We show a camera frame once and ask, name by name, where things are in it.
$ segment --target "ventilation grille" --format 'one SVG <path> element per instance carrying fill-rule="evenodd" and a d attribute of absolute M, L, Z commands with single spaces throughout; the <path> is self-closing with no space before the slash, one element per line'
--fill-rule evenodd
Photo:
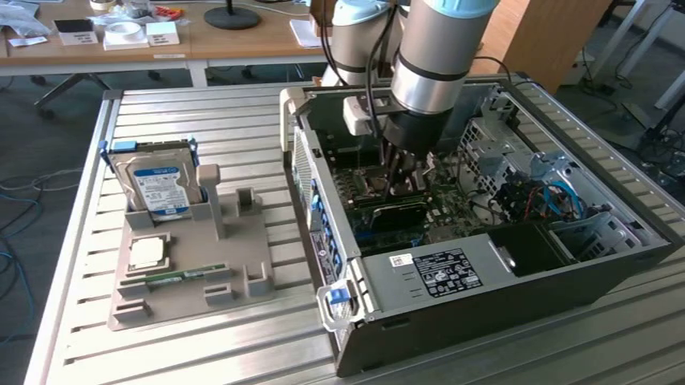
<path fill-rule="evenodd" d="M 311 200 L 311 166 L 307 160 L 305 143 L 302 141 L 302 130 L 295 128 L 294 154 L 293 154 L 293 176 L 298 185 L 299 194 L 305 199 L 306 207 L 310 207 Z"/>

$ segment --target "metal table surface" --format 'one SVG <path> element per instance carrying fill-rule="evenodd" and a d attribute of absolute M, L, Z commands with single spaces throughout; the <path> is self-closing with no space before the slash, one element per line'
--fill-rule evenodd
<path fill-rule="evenodd" d="M 685 378 L 683 252 L 592 306 L 337 378 L 281 162 L 278 93 L 287 86 L 126 91 L 103 101 L 26 383 L 643 384 Z M 649 181 L 631 179 L 624 159 L 605 151 L 606 143 L 534 86 L 521 88 L 685 234 L 669 198 Z M 262 195 L 278 295 L 207 317 L 111 332 L 106 320 L 126 201 L 96 144 L 189 134 L 201 144 L 201 162 L 222 168 L 219 193 L 254 186 Z"/>

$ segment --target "paper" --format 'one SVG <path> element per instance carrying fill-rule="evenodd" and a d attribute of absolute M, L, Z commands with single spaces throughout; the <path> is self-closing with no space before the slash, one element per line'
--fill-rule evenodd
<path fill-rule="evenodd" d="M 26 47 L 47 42 L 47 38 L 43 36 L 39 36 L 38 38 L 11 38 L 8 39 L 8 42 L 12 44 L 12 47 Z"/>
<path fill-rule="evenodd" d="M 290 29 L 298 39 L 298 44 L 303 48 L 319 48 L 321 38 L 311 31 L 311 23 L 309 20 L 290 20 Z"/>

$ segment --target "barcode sticker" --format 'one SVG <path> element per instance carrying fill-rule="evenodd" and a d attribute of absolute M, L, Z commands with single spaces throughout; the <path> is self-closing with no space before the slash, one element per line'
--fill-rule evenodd
<path fill-rule="evenodd" d="M 412 257 L 412 254 L 393 255 L 390 257 L 390 263 L 393 264 L 393 267 L 400 267 L 405 265 L 412 265 L 414 263 L 414 259 Z"/>

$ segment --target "motherboard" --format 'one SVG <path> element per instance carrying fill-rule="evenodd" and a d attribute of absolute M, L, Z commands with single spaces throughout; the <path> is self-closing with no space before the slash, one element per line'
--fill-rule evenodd
<path fill-rule="evenodd" d="M 436 156 L 434 168 L 424 174 L 425 186 L 389 197 L 383 197 L 383 166 L 331 168 L 362 255 L 468 237 L 496 223 L 500 214 L 494 209 L 486 207 L 492 213 L 484 217 L 474 213 L 480 204 L 472 198 L 485 191 L 461 190 L 454 167 L 453 155 Z"/>

